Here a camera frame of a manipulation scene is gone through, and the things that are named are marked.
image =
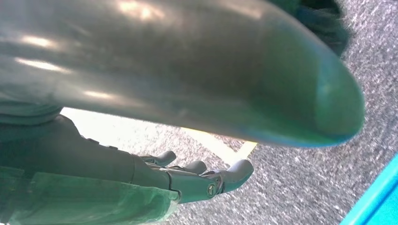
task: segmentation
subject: turquoise edge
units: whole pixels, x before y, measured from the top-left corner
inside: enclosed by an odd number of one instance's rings
[[[393,211],[398,211],[398,202],[394,202],[392,205],[389,204],[388,209],[383,207],[386,200],[393,197],[390,196],[392,193],[396,195],[397,188],[398,154],[395,155],[382,173],[376,178],[374,183],[355,204],[340,225],[373,224],[372,218],[376,213],[390,214]],[[389,223],[391,222],[392,224],[398,224],[398,214],[389,217]]]

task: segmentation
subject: glossy gray cylinder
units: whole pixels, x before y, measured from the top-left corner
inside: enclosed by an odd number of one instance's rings
[[[362,121],[326,132],[308,109],[316,103],[292,106],[322,73],[361,95],[320,40],[261,0],[4,0],[0,29],[6,99],[298,146],[335,144]],[[273,90],[284,85],[289,96]],[[277,110],[252,101],[263,95],[280,97],[286,116],[275,122]]]

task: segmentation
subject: gray asphalt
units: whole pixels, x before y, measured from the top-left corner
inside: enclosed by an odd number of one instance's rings
[[[344,0],[353,38],[344,61],[366,98],[362,132],[326,149],[258,145],[249,156],[255,173],[239,190],[180,205],[164,225],[338,224],[398,152],[398,1]],[[184,165],[218,157],[176,127],[66,109],[86,137],[135,154],[173,150]],[[217,137],[233,149],[239,141]]]

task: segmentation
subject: parking line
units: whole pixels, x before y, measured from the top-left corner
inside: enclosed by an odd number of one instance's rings
[[[201,143],[205,148],[214,153],[222,161],[229,165],[236,162],[237,154],[225,145],[223,142],[215,138],[213,135],[188,128],[182,128],[189,136]]]
[[[206,149],[214,153],[217,157],[219,157],[222,161],[229,165],[233,165],[241,159],[247,159],[247,157],[257,145],[256,142],[246,141],[236,153],[233,149],[225,145],[222,141],[215,138],[212,134],[188,128],[182,129],[189,136],[197,140]]]

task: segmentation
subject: prosthetic hand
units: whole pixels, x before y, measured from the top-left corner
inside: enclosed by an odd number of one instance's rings
[[[21,127],[3,125],[1,130],[15,134]],[[228,170],[207,173],[201,161],[184,167],[166,167],[176,159],[172,151],[157,157],[139,157],[116,147],[101,146],[82,137],[73,122],[61,115],[51,122],[23,127],[23,130],[27,135],[0,141],[0,165],[32,173],[114,180],[176,191],[179,203],[208,200],[235,190],[253,173],[253,166],[247,160],[236,162]]]

